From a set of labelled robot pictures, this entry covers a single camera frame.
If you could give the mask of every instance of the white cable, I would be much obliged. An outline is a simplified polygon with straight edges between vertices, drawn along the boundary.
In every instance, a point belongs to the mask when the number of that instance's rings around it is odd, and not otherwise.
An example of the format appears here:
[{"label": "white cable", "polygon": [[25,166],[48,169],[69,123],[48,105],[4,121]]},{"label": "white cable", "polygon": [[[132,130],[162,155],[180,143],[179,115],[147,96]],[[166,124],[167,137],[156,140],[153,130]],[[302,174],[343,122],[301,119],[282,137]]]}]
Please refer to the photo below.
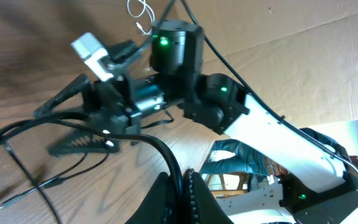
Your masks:
[{"label": "white cable", "polygon": [[[139,1],[140,3],[143,4],[143,10],[142,10],[142,12],[141,12],[139,15],[137,15],[137,16],[134,16],[134,15],[132,14],[131,10],[129,9],[129,2],[130,2],[130,1],[131,1],[131,0],[127,0],[127,10],[128,10],[129,15],[131,15],[133,18],[139,18],[140,16],[143,15],[144,11],[146,11],[147,14],[148,14],[149,17],[150,17],[151,25],[153,25],[153,22],[154,22],[154,20],[155,20],[154,11],[153,11],[153,9],[146,3],[146,0],[137,0],[137,1]],[[136,26],[137,26],[137,28],[138,28],[140,31],[142,31],[143,35],[150,35],[150,34],[152,33],[152,28],[150,28],[150,30],[149,30],[148,32],[146,32],[145,30],[143,30],[143,27],[142,27],[141,24],[139,24],[138,22],[136,22]]]}]

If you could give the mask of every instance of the green led indicator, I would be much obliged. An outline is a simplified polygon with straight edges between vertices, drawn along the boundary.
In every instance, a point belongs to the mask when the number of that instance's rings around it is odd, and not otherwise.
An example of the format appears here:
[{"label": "green led indicator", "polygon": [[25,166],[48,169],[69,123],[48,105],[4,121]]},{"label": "green led indicator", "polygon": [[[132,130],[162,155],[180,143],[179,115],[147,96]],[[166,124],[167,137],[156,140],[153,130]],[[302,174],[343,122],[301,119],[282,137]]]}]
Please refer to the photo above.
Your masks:
[{"label": "green led indicator", "polygon": [[168,45],[168,41],[167,41],[167,40],[161,40],[161,41],[160,41],[160,44],[161,44],[162,46],[166,46],[166,45]]}]

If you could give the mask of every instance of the cardboard box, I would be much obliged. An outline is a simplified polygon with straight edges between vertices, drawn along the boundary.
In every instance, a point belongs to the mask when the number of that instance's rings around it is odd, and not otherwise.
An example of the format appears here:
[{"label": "cardboard box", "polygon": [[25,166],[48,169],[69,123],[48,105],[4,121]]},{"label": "cardboard box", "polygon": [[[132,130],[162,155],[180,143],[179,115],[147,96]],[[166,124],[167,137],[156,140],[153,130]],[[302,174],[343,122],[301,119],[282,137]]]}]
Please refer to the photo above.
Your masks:
[{"label": "cardboard box", "polygon": [[[298,127],[358,119],[358,1],[189,1],[217,49]],[[180,2],[180,19],[190,21]],[[203,73],[231,75],[204,50]]]}]

